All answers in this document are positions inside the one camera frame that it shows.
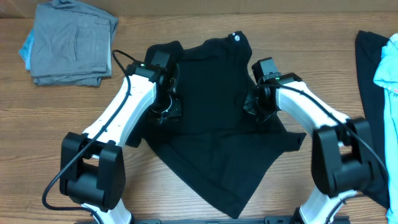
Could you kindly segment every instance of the black garment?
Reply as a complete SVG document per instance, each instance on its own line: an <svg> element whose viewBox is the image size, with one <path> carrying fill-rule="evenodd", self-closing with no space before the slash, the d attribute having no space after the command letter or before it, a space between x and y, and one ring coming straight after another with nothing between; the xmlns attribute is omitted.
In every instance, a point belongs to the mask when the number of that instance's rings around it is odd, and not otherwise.
<svg viewBox="0 0 398 224"><path fill-rule="evenodd" d="M387 44L388 40L388 38L372 32L360 31L355 42L356 71L363 110L371 127L374 150L384 165L386 165L383 118L384 89L373 83L373 77L381 61L381 49ZM383 182L383 179L380 178L377 184L365 190L364 194L384 208L389 208L387 185L382 192L373 193L382 187Z"/></svg>
<svg viewBox="0 0 398 224"><path fill-rule="evenodd" d="M288 133L275 115L264 124L243 110L250 86L251 48L242 32L184 50L178 41L147 51L171 53L180 65L182 117L140 133L154 152L196 193L233 218L285 151L297 151L304 133Z"/></svg>

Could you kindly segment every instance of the blue cloth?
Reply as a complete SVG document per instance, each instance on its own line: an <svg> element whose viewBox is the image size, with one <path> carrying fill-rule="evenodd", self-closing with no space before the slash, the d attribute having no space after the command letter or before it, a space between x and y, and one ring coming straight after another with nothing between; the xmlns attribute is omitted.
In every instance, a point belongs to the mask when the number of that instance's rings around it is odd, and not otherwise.
<svg viewBox="0 0 398 224"><path fill-rule="evenodd" d="M32 46L33 42L35 41L35 36L33 35L33 30L27 36L24 45L19 50L19 56L25 62L25 69L30 70L30 55L32 54Z"/></svg>
<svg viewBox="0 0 398 224"><path fill-rule="evenodd" d="M398 223L398 34L382 48L373 82L384 88L384 140L389 173L389 224Z"/></svg>

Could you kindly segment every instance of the robotic arm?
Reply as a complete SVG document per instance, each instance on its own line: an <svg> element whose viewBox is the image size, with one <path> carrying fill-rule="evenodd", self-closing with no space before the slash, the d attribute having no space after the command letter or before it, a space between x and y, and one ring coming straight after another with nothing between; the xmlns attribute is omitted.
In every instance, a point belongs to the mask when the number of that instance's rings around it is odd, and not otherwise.
<svg viewBox="0 0 398 224"><path fill-rule="evenodd" d="M127 79L131 83L129 97L99 138L83 158L99 159L98 167L85 164L80 158L60 178L60 191L82 207L90 208L104 224L153 224L153 223L300 223L324 224L333 222L333 217L342 202L354 197L379 176L377 161L347 134L339 124L328 117L312 100L303 96L312 96L341 123L346 123L358 136L372 146L369 125L363 119L351 120L339 113L307 88L295 74L280 75L277 71L268 71L266 66L270 58L258 61L253 71L258 82L257 102L259 111L270 113L284 110L292 115L313 138L312 175L317 186L310 198L293 216L266 217L262 220L134 220L133 215L124 207L121 196L126 183L122 149L142 115L161 123L164 119L178 118L181 107L175 95L178 80L178 65L171 55L157 52L150 65L134 62L127 67L129 74L123 85L105 112L87 128L83 134L68 133L62 142L61 169L101 130L103 125L117 110L127 91ZM291 91L283 86L295 88ZM353 153L340 155L339 146L352 145ZM335 223L349 223L348 218L337 218Z"/></svg>

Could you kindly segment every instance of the gray folded fabric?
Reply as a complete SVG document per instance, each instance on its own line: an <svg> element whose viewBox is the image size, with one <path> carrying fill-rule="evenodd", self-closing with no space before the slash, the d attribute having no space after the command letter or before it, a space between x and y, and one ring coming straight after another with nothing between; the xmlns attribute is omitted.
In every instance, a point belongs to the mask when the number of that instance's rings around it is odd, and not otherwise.
<svg viewBox="0 0 398 224"><path fill-rule="evenodd" d="M111 77L118 19L74 0L38 4L30 75L37 85L99 86Z"/></svg>

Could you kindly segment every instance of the black t-shirt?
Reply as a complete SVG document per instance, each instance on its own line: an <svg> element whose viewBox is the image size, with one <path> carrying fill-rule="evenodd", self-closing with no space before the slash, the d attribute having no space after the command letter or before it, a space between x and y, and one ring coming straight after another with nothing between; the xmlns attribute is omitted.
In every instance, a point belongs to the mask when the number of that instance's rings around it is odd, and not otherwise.
<svg viewBox="0 0 398 224"><path fill-rule="evenodd" d="M266 170L285 151L299 150L304 133L288 133L276 115L262 124L243 110L251 48L242 32L184 50L180 42L153 45L178 60L179 121L139 130L152 150L208 203L238 218Z"/></svg>

